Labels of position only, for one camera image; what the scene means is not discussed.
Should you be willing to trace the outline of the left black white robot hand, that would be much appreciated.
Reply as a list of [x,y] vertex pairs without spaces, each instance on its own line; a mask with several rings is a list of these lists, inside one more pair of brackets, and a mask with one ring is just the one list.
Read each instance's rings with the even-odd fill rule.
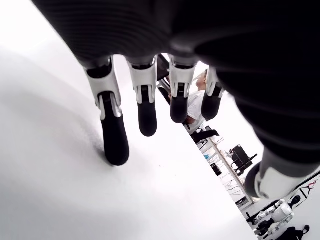
[[264,145],[245,180],[255,198],[280,199],[320,165],[320,3],[317,0],[36,0],[82,65],[101,111],[104,151],[129,159],[114,55],[126,58],[144,136],[157,130],[157,56],[169,55],[170,116],[187,119],[198,62],[209,66],[201,113],[223,91]]

